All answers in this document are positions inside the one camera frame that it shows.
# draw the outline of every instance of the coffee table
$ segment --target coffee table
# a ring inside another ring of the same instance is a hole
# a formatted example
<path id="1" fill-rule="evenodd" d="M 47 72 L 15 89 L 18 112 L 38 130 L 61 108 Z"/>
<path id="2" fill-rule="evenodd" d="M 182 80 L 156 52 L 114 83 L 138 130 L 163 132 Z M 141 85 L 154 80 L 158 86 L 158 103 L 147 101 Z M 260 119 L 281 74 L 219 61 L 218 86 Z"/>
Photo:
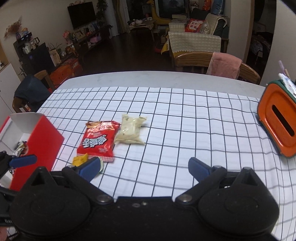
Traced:
<path id="1" fill-rule="evenodd" d="M 129 34 L 129 37 L 131 38 L 131 31 L 133 29 L 139 30 L 140 28 L 147 28 L 147 29 L 149 29 L 151 31 L 152 39 L 153 39 L 153 42 L 154 42 L 154 35 L 153 35 L 154 22 L 155 22 L 155 20 L 151 20 L 151 21 L 143 21 L 143 23 L 136 24 L 134 26 L 127 25 L 127 28 L 126 28 L 127 33 Z"/>

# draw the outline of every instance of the wooden chair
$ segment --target wooden chair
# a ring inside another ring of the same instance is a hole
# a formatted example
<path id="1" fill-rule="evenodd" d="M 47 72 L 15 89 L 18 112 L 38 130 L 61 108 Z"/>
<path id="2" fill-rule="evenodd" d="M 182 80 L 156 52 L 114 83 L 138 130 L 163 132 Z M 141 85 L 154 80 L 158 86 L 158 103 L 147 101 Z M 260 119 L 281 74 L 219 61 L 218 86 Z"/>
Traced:
<path id="1" fill-rule="evenodd" d="M 182 72 L 183 67 L 185 66 L 198 66 L 202 67 L 202 74 L 205 73 L 205 67 L 208 68 L 213 53 L 211 52 L 188 52 L 188 53 L 181 53 L 180 55 L 175 56 L 175 69 L 177 71 Z M 241 63 L 239 69 L 239 77 L 253 83 L 259 84 L 260 83 L 260 76 L 259 74 L 253 70 L 250 66 L 246 65 L 245 63 Z"/>
<path id="2" fill-rule="evenodd" d="M 54 92 L 56 90 L 48 72 L 46 70 L 42 70 L 40 72 L 38 72 L 37 74 L 34 75 L 37 79 L 42 80 L 45 78 L 48 86 L 51 88 L 52 92 Z"/>
<path id="3" fill-rule="evenodd" d="M 39 80 L 42 80 L 45 78 L 45 80 L 46 80 L 47 84 L 49 85 L 49 87 L 51 88 L 52 92 L 56 90 L 56 88 L 55 88 L 55 86 L 54 86 L 54 84 L 53 84 L 53 82 L 46 70 L 42 70 L 42 71 L 38 72 L 37 74 L 35 74 L 34 76 Z M 25 105 L 28 106 L 28 103 L 25 100 L 18 98 L 18 97 L 13 98 L 12 107 L 16 113 L 22 113 L 21 108 L 23 108 L 25 112 L 29 112 L 29 110 L 26 108 Z"/>
<path id="4" fill-rule="evenodd" d="M 12 107 L 16 113 L 22 113 L 21 108 L 23 108 L 25 112 L 29 112 L 25 105 L 28 105 L 25 100 L 18 97 L 13 98 Z"/>

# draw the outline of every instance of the picture frame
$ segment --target picture frame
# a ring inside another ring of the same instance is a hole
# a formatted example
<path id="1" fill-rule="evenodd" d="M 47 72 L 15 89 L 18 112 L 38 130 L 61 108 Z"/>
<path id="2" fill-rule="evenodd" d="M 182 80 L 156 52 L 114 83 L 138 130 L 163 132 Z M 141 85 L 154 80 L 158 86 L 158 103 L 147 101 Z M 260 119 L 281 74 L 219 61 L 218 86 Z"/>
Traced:
<path id="1" fill-rule="evenodd" d="M 82 39 L 82 38 L 85 37 L 85 34 L 81 30 L 78 30 L 78 31 L 75 32 L 75 36 L 78 39 Z"/>
<path id="2" fill-rule="evenodd" d="M 71 40 L 74 40 L 74 39 L 76 39 L 76 35 L 75 35 L 75 33 L 74 32 L 71 32 L 71 38 L 70 38 Z"/>
<path id="3" fill-rule="evenodd" d="M 94 26 L 93 26 L 92 23 L 89 24 L 89 30 L 90 30 L 91 32 L 94 32 L 94 31 L 95 31 L 95 28 L 94 28 Z"/>
<path id="4" fill-rule="evenodd" d="M 91 24 L 92 24 L 92 26 L 94 27 L 94 29 L 95 29 L 96 31 L 99 30 L 99 27 L 98 27 L 98 25 L 96 24 L 96 22 L 92 22 Z"/>

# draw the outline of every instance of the white table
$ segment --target white table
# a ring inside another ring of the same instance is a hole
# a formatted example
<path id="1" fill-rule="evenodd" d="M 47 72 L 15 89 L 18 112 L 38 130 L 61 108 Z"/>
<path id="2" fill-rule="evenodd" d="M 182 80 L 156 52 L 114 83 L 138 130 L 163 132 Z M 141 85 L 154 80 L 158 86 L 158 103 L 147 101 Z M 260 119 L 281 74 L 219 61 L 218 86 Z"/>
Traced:
<path id="1" fill-rule="evenodd" d="M 122 113 L 127 112 L 148 117 L 140 135 L 146 145 L 116 144 L 115 161 L 105 164 L 91 181 L 114 198 L 174 199 L 197 183 L 187 167 L 192 156 L 229 171 L 252 167 L 280 206 L 273 234 L 292 241 L 296 160 L 278 155 L 256 118 L 264 89 L 243 81 L 181 72 L 95 74 L 67 80 L 39 112 L 65 137 L 54 170 L 72 163 L 86 121 L 121 122 Z"/>
<path id="2" fill-rule="evenodd" d="M 65 81 L 59 89 L 89 87 L 163 87 L 213 91 L 261 98 L 265 87 L 240 80 L 169 71 L 127 71 L 93 74 Z"/>

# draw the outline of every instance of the television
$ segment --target television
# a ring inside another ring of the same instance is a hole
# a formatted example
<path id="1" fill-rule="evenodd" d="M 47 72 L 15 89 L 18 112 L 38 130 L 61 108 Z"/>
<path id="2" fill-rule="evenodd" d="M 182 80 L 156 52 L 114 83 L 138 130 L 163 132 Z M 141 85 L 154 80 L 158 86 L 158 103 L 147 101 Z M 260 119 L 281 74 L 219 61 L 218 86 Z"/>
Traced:
<path id="1" fill-rule="evenodd" d="M 73 29 L 96 20 L 96 14 L 94 12 L 94 6 L 92 2 L 69 6 L 68 11 Z"/>
<path id="2" fill-rule="evenodd" d="M 172 14 L 186 13 L 184 0 L 158 0 L 159 16 L 172 18 Z"/>

